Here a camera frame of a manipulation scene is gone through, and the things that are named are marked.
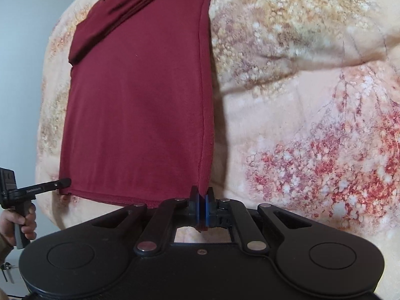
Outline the left hand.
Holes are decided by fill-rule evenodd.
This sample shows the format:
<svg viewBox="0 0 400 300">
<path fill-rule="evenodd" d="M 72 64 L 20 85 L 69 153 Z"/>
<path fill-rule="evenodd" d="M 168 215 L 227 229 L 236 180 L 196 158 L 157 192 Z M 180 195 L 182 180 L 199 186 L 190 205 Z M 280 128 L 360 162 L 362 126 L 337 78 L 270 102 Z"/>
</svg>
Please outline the left hand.
<svg viewBox="0 0 400 300">
<path fill-rule="evenodd" d="M 1 213 L 1 236 L 10 245 L 16 245 L 16 239 L 14 237 L 14 226 L 22 226 L 21 231 L 25 237 L 33 241 L 36 239 L 36 208 L 33 203 L 30 204 L 28 214 L 25 217 L 19 215 L 13 210 L 3 210 Z"/>
</svg>

